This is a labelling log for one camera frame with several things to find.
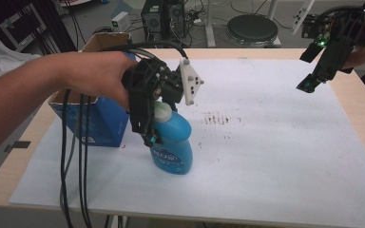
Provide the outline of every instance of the round black stool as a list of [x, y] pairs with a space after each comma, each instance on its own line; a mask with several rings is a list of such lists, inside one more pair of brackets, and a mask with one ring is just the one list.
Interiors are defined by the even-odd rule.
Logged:
[[270, 46], [278, 35], [275, 23], [263, 15], [244, 14], [227, 23], [227, 36], [245, 48]]

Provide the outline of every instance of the cardboard box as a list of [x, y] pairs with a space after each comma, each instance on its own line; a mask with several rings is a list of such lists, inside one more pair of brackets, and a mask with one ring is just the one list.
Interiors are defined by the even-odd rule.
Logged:
[[[128, 33], [97, 33], [87, 42], [82, 52], [95, 52], [103, 48], [126, 44]], [[63, 100], [65, 91], [61, 90], [48, 99], [48, 104], [55, 113], [62, 118]], [[67, 105], [67, 127], [76, 134], [79, 139], [78, 125], [80, 93], [71, 91]], [[88, 129], [88, 145], [119, 147], [129, 115], [113, 100], [107, 97], [92, 97], [90, 100], [90, 118]], [[86, 132], [86, 115], [82, 119], [82, 135]]]

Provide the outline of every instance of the white sheet of paper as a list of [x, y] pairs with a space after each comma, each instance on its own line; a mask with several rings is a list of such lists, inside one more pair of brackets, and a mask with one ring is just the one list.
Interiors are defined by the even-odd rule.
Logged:
[[[166, 60], [175, 68], [178, 60]], [[296, 89], [297, 60], [191, 60], [205, 81], [192, 125], [194, 161], [165, 173], [128, 125], [120, 148], [88, 149], [91, 211], [130, 216], [365, 227], [365, 150], [329, 85]], [[68, 131], [67, 145], [71, 142]], [[10, 203], [59, 207], [61, 120], [40, 141]], [[79, 208], [77, 152], [67, 174]]]

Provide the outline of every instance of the floor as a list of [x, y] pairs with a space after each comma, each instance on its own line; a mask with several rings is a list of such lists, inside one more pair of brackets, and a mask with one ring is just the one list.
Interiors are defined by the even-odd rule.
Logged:
[[[98, 0], [90, 1], [79, 6], [74, 6], [71, 11], [74, 13], [78, 24], [80, 26], [80, 33], [77, 33], [73, 20], [70, 14], [63, 15], [63, 21], [67, 26], [68, 32], [72, 37], [78, 48], [84, 45], [85, 41], [91, 36], [94, 30], [100, 27], [111, 27], [111, 18], [118, 14], [122, 10], [126, 10], [130, 14], [131, 20], [140, 18], [140, 11], [144, 4], [144, 0], [131, 1], [125, 0], [110, 0], [107, 4], [102, 4]], [[300, 7], [302, 6], [300, 0], [293, 1], [279, 1], [278, 7], [275, 13], [275, 22], [279, 28], [278, 38], [281, 42], [282, 48], [307, 48], [311, 43], [311, 40], [303, 39], [300, 37], [300, 32], [292, 34], [290, 27], [293, 23], [293, 17], [296, 15]], [[316, 1], [312, 7], [311, 12], [321, 13], [326, 9], [343, 6], [343, 5], [361, 5], [363, 1]], [[216, 48], [241, 48], [240, 45], [230, 41], [225, 34], [226, 24], [228, 20], [236, 15], [242, 14], [238, 12], [240, 9], [242, 12], [254, 12], [258, 8], [258, 13], [266, 15], [268, 13], [270, 1], [267, 1], [261, 6], [261, 0], [235, 0], [235, 1], [212, 1], [212, 20], [213, 29], [215, 34]], [[199, 10], [201, 2], [199, 0], [189, 0], [185, 8], [187, 10]], [[205, 30], [204, 30], [204, 18], [205, 15], [200, 14], [200, 19], [195, 27], [190, 32], [192, 41], [189, 36], [182, 39], [185, 44], [191, 43], [191, 48], [207, 48]], [[142, 23], [133, 24], [134, 30], [130, 31], [134, 43], [144, 41], [144, 32], [140, 28]], [[41, 53], [35, 44], [31, 44], [29, 47], [23, 50], [29, 53]], [[365, 65], [359, 66], [355, 69], [356, 73], [361, 77], [365, 74]], [[5, 160], [9, 152], [5, 152], [5, 148], [8, 144], [14, 142], [27, 127], [29, 120], [20, 126], [11, 137], [0, 147], [0, 165]], [[83, 220], [78, 213], [72, 213], [72, 217], [75, 221], [75, 227], [83, 227]], [[104, 227], [106, 222], [106, 216], [92, 215], [92, 223], [94, 226]], [[179, 223], [182, 227], [227, 227], [226, 225], [220, 225], [217, 223]], [[66, 223], [61, 212], [54, 211], [35, 211], [35, 210], [13, 210], [8, 208], [0, 208], [0, 227], [66, 227]], [[147, 218], [132, 218], [128, 222], [128, 227], [178, 227], [175, 221], [162, 221], [147, 219]]]

